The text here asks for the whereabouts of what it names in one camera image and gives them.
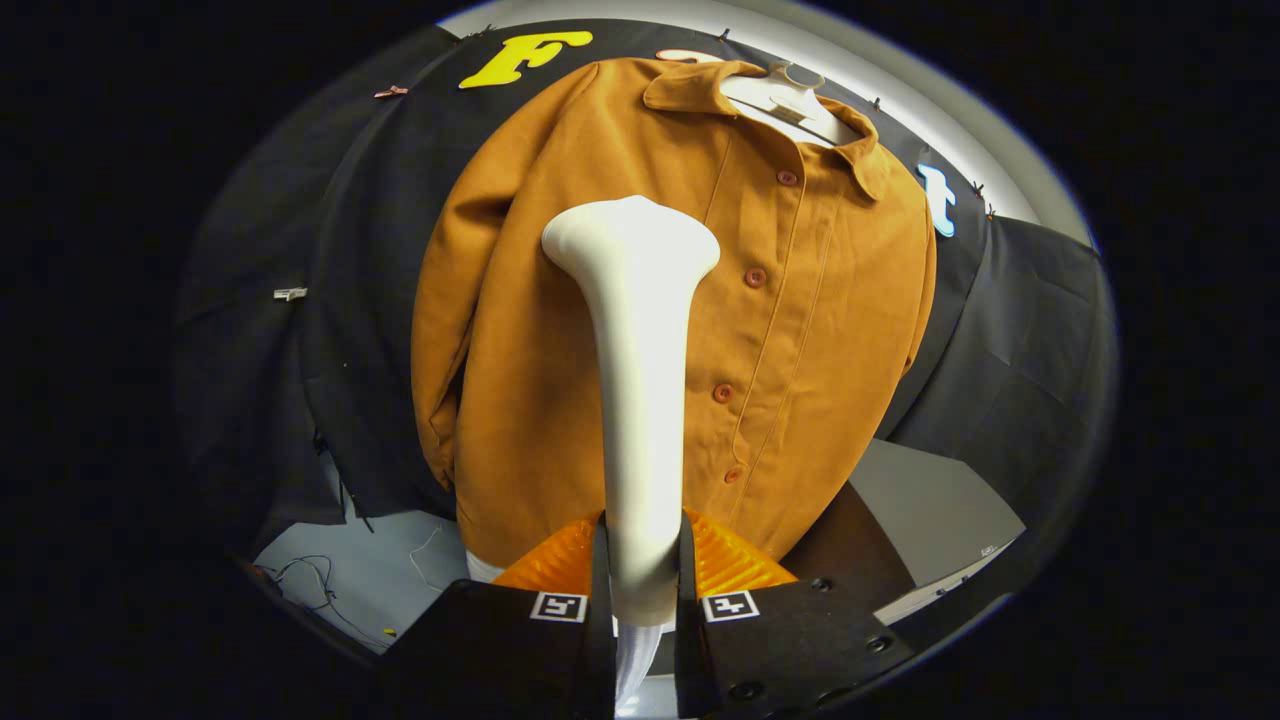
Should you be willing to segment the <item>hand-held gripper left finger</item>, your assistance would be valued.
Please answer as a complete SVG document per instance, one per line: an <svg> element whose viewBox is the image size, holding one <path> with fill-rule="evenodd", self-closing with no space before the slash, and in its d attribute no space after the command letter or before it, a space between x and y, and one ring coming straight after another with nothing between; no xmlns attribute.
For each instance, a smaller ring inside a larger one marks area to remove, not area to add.
<svg viewBox="0 0 1280 720"><path fill-rule="evenodd" d="M608 530L589 594L458 579L380 659L383 719L613 719Z"/></svg>

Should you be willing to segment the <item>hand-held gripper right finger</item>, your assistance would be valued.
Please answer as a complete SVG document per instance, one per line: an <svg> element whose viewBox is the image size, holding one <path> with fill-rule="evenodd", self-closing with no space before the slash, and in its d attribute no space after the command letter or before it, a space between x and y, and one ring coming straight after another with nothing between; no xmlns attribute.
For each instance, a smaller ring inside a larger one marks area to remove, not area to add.
<svg viewBox="0 0 1280 720"><path fill-rule="evenodd" d="M678 536L675 688L678 716L832 719L916 652L827 577L703 593L712 537L684 511Z"/></svg>

